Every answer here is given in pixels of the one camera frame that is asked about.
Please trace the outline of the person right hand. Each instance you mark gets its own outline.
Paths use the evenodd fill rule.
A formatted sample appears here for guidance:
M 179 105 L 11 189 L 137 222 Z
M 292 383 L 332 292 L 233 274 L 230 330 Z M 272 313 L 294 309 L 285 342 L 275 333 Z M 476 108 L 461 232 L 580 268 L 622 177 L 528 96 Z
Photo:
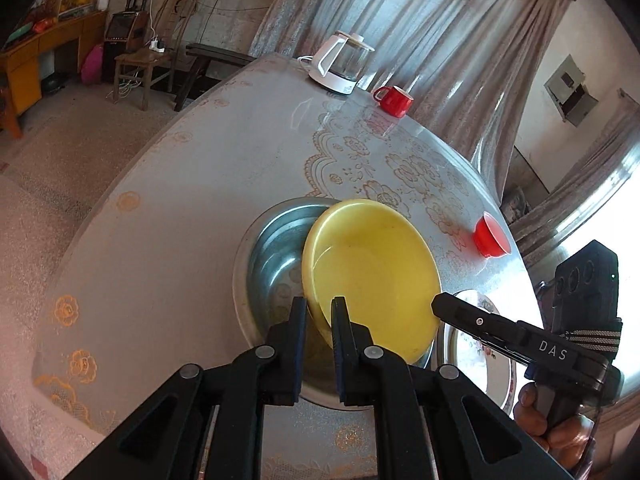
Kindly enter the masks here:
M 515 422 L 545 451 L 553 453 L 561 466 L 574 468 L 587 448 L 593 422 L 578 414 L 549 429 L 547 419 L 535 408 L 536 400 L 533 382 L 521 388 L 513 411 Z

